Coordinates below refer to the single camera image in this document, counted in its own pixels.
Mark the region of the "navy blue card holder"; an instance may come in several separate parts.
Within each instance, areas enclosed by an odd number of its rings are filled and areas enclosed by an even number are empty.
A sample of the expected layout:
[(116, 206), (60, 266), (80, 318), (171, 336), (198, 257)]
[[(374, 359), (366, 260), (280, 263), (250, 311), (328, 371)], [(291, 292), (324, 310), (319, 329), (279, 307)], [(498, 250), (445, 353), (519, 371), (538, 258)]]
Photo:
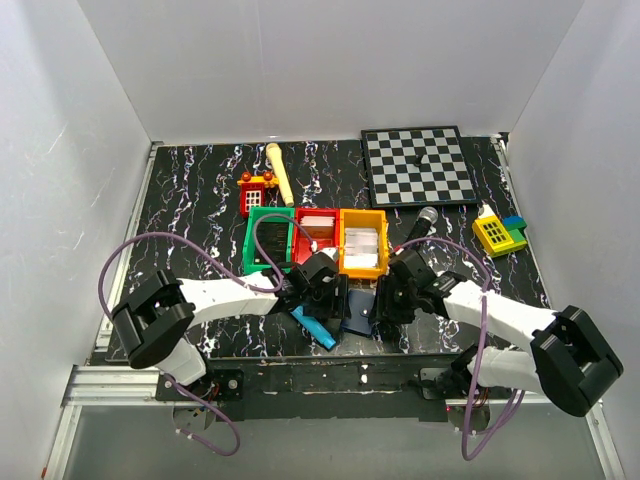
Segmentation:
[(348, 295), (349, 314), (341, 321), (340, 329), (347, 333), (370, 337), (372, 324), (369, 314), (375, 295), (371, 291), (351, 290)]

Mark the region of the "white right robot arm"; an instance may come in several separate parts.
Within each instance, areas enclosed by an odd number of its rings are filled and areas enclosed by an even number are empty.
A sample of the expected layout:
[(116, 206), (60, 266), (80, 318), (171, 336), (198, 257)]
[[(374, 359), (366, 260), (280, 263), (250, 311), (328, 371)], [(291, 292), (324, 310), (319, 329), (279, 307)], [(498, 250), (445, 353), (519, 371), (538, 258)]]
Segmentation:
[(416, 310), (484, 328), (510, 349), (474, 346), (451, 365), (440, 386), (503, 387), (545, 396), (565, 413), (585, 416), (622, 376), (624, 366), (591, 317), (503, 297), (452, 271), (435, 273), (425, 256), (404, 249), (377, 280), (370, 319), (407, 324)]

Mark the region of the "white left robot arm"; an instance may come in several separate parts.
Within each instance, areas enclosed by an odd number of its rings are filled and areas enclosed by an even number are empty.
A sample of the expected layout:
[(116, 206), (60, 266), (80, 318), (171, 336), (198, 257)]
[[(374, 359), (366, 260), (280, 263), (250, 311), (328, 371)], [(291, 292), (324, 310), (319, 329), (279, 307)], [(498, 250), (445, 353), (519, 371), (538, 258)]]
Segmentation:
[(112, 310), (112, 323), (136, 370), (156, 367), (189, 386), (207, 374), (204, 357), (185, 339), (191, 328), (236, 316), (303, 313), (320, 319), (350, 313), (349, 277), (325, 251), (293, 265), (277, 292), (276, 274), (265, 269), (232, 279), (179, 279), (169, 270), (149, 277)]

